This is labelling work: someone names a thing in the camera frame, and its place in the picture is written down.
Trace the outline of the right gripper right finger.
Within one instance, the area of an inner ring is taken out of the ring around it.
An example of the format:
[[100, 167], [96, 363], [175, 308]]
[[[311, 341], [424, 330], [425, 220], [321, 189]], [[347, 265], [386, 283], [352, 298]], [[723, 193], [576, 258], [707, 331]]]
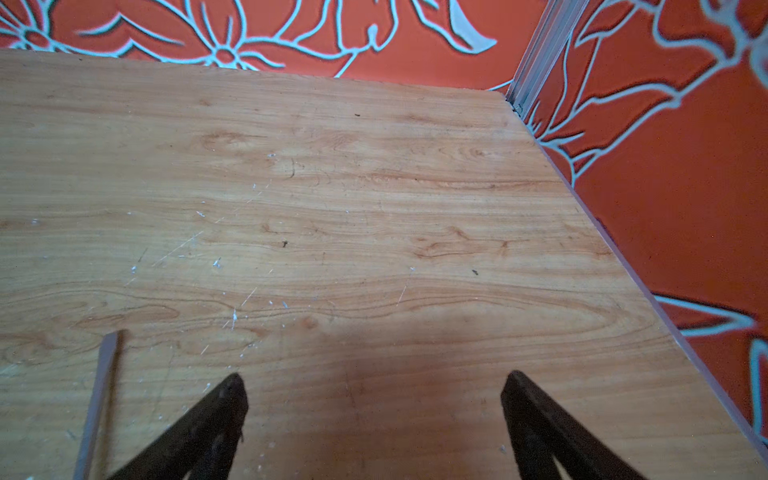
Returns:
[[523, 372], [508, 375], [501, 405], [522, 479], [643, 477]]

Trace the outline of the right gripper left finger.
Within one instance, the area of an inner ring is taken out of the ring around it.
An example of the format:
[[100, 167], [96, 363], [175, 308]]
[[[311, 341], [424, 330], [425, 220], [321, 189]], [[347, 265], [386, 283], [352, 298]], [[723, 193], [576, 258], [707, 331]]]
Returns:
[[111, 477], [227, 479], [248, 408], [244, 381], [232, 373]]

